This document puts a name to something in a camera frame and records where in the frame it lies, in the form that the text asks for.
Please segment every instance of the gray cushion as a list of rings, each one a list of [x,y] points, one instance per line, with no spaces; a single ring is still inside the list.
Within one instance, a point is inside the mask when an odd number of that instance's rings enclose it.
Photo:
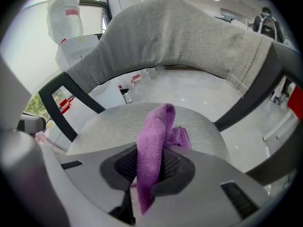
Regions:
[[[146,115],[158,103],[127,104],[98,114],[71,144],[68,155],[87,153],[136,142]],[[222,136],[212,122],[196,111],[176,106],[174,126],[186,128],[194,150],[230,161]]]
[[[89,93],[131,71],[187,65],[225,78],[245,94],[272,41],[213,18],[185,0],[146,0],[115,16],[98,45],[67,73]]]

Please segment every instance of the person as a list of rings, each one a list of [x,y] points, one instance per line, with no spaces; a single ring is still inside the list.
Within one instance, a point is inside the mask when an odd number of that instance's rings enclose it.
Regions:
[[[272,17],[269,8],[263,7],[262,13],[255,17],[253,31],[271,37],[277,42],[284,42],[280,25],[278,21]]]

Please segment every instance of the purple towel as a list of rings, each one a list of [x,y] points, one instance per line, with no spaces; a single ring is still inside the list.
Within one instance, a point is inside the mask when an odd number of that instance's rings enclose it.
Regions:
[[[138,134],[137,190],[142,214],[152,204],[150,193],[152,186],[158,182],[163,144],[191,148],[186,130],[172,128],[175,115],[174,105],[162,104],[146,116],[144,128]]]

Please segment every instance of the red label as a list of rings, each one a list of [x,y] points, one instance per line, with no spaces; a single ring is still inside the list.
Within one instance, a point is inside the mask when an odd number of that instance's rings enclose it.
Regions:
[[[77,10],[74,9],[69,9],[65,11],[65,15],[69,16],[69,15],[79,15],[79,12]]]
[[[133,76],[133,79],[136,80],[136,79],[140,78],[140,76],[141,76],[140,74],[135,75],[135,76]]]
[[[66,41],[65,38],[60,42],[60,44],[58,45],[58,47],[59,47],[64,41]]]

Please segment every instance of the gray fabric seat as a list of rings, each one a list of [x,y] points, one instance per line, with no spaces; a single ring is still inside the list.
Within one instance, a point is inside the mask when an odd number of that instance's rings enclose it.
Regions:
[[[136,142],[146,115],[158,103],[137,103],[107,109],[84,126],[68,154],[87,153]],[[230,161],[220,132],[200,113],[176,106],[174,126],[186,128],[192,148]]]

